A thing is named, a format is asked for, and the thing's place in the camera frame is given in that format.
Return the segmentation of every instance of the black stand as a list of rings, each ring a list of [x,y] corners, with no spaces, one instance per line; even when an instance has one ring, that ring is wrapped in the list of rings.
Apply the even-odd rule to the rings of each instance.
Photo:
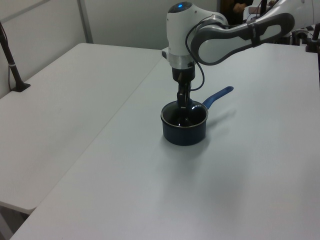
[[[15,80],[15,88],[13,88],[12,91],[21,93],[22,91],[30,87],[30,84],[24,83],[21,80],[20,74],[18,72],[14,58],[12,57],[12,54],[8,45],[8,40],[1,22],[0,22],[0,43]]]
[[[308,38],[307,46],[305,47],[305,51],[308,53],[317,53],[318,52],[318,46],[320,46],[320,40],[319,38],[319,32],[320,32],[320,23],[316,24],[314,27],[313,37]]]

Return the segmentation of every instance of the table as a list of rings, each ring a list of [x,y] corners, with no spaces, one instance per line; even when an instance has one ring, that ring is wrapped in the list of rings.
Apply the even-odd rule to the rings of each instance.
[[[234,90],[183,147],[162,135],[178,88],[162,59],[12,240],[319,239],[317,61],[264,44],[204,66],[194,100]]]
[[[79,44],[0,100],[0,206],[30,214],[161,59]]]

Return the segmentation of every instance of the cable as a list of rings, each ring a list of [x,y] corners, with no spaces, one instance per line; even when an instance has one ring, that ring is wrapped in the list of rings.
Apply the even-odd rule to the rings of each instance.
[[[0,27],[1,27],[1,30],[2,30],[2,32],[3,32],[3,34],[4,34],[5,41],[8,42],[8,38],[7,38],[6,31],[5,31],[4,27],[2,26],[1,22],[0,22]]]
[[[9,89],[10,92],[12,91],[11,86],[10,86],[10,66],[8,66],[8,85],[9,85]]]
[[[275,0],[274,4],[271,7],[269,7],[263,14],[261,14],[259,18],[261,18],[263,15],[269,12],[276,5],[277,2],[279,2],[279,0]]]
[[[252,13],[252,14],[255,14],[255,11],[256,11],[256,15],[255,15],[256,17],[258,16],[258,8],[260,7],[261,3],[262,3],[262,1],[259,3],[259,5],[256,7],[256,9]]]
[[[201,85],[200,85],[199,87],[195,88],[195,89],[190,89],[190,91],[197,91],[197,90],[199,90],[200,88],[202,88],[202,86],[205,84],[205,74],[204,74],[204,71],[202,70],[202,67],[200,66],[200,64],[198,63],[198,61],[196,60],[195,56],[193,55],[193,53],[191,52],[191,50],[189,49],[189,46],[188,46],[188,38],[189,38],[189,35],[191,34],[191,32],[192,32],[196,27],[198,27],[200,24],[202,24],[202,22],[203,22],[204,19],[202,19],[200,22],[198,22],[196,25],[194,25],[194,26],[191,28],[191,30],[190,30],[190,31],[188,32],[188,34],[186,35],[185,41],[184,41],[186,49],[188,50],[188,52],[189,52],[189,54],[191,55],[191,57],[192,57],[192,59],[194,60],[194,62],[198,65],[198,67],[199,67],[199,69],[200,69],[200,71],[201,71],[201,74],[202,74],[202,83],[201,83]]]

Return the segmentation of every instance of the white wall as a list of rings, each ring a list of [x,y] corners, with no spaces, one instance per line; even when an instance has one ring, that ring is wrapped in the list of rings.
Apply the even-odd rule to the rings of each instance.
[[[168,46],[166,16],[178,0],[82,0],[95,44],[163,49]],[[193,0],[216,11],[217,0]]]
[[[86,42],[77,0],[50,0],[2,25],[23,81]],[[12,87],[14,78],[10,78]],[[0,47],[0,98],[8,92],[8,62]]]

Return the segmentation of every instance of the pot rim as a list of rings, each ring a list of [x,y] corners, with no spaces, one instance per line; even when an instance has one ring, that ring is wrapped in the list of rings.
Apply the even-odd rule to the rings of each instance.
[[[202,122],[200,122],[200,123],[198,123],[198,124],[195,124],[195,125],[192,125],[192,126],[177,126],[177,125],[173,125],[173,124],[167,122],[167,121],[165,120],[165,118],[164,118],[164,109],[165,109],[166,106],[168,106],[169,104],[176,103],[176,102],[177,102],[177,101],[169,102],[169,103],[166,104],[166,105],[162,108],[162,110],[161,110],[161,120],[162,120],[164,123],[166,123],[167,125],[172,126],[172,127],[174,127],[174,128],[178,128],[178,129],[190,129],[190,128],[195,128],[195,127],[197,127],[197,126],[199,126],[199,125],[201,125],[201,124],[203,124],[203,123],[205,123],[205,122],[207,121],[208,115],[209,115],[207,107],[206,107],[205,105],[203,105],[201,102],[193,101],[194,103],[199,104],[199,105],[201,105],[202,107],[204,107],[204,109],[206,110],[206,116],[205,116],[205,118],[204,118],[204,120],[203,120]]]

